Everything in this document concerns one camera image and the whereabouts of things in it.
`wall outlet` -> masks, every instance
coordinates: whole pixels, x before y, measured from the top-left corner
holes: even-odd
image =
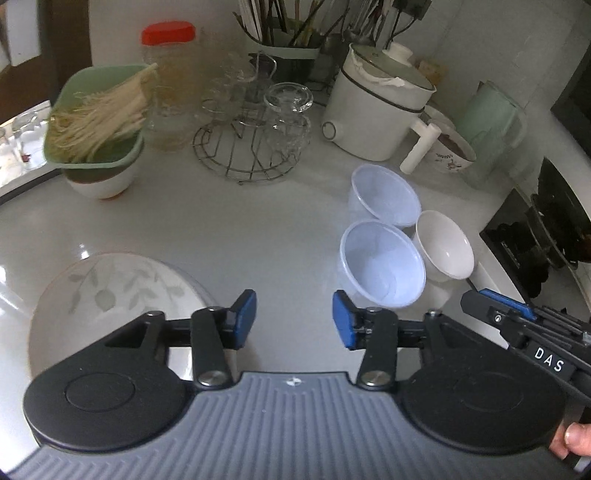
[[[406,3],[406,7],[403,7],[402,11],[411,17],[417,17],[417,20],[422,20],[427,10],[431,6],[431,0],[394,0],[394,8],[400,3]]]

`white rice cooker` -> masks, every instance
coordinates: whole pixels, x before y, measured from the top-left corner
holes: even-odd
[[[419,139],[400,165],[411,173],[441,134],[418,117],[436,90],[409,63],[412,54],[394,42],[388,50],[352,44],[324,113],[324,137],[357,157],[385,161],[412,129]]]

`red jar lid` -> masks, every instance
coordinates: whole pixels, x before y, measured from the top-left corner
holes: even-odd
[[[160,22],[142,31],[142,45],[184,43],[195,38],[195,26],[190,22]]]

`plate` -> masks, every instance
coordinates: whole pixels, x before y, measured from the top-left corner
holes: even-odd
[[[127,253],[93,255],[55,278],[31,321],[31,375],[99,340],[150,310],[167,319],[189,318],[211,302],[178,272],[151,258]],[[168,366],[191,378],[188,348],[171,349]]]

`kitchen counter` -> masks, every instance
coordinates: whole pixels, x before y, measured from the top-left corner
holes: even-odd
[[[321,107],[311,109],[315,125],[321,114]],[[98,252],[135,252],[181,268],[223,306],[245,288],[257,292],[257,320],[239,353],[240,369],[348,371],[354,378],[363,352],[349,352],[340,343],[331,299],[339,288],[338,245],[349,224],[350,175],[362,160],[321,139],[318,129],[315,135],[285,180],[269,184],[238,185],[217,177],[190,147],[177,154],[146,149],[136,182],[113,200],[81,197],[62,176],[48,180],[0,206],[0,282],[31,312],[48,283],[71,263]],[[388,166],[399,172],[397,163],[409,148],[403,145]],[[443,212],[466,232],[482,263],[475,276],[496,281],[500,266],[483,253],[479,231],[512,183],[495,174],[474,190],[425,162],[408,179],[423,209]],[[420,300],[402,316],[419,319],[430,306]],[[11,321],[15,333],[1,340],[4,356],[26,351],[28,317]],[[5,380],[9,368],[3,364],[2,371]],[[4,422],[6,409],[2,415]],[[14,465],[9,453],[2,454],[0,468]]]

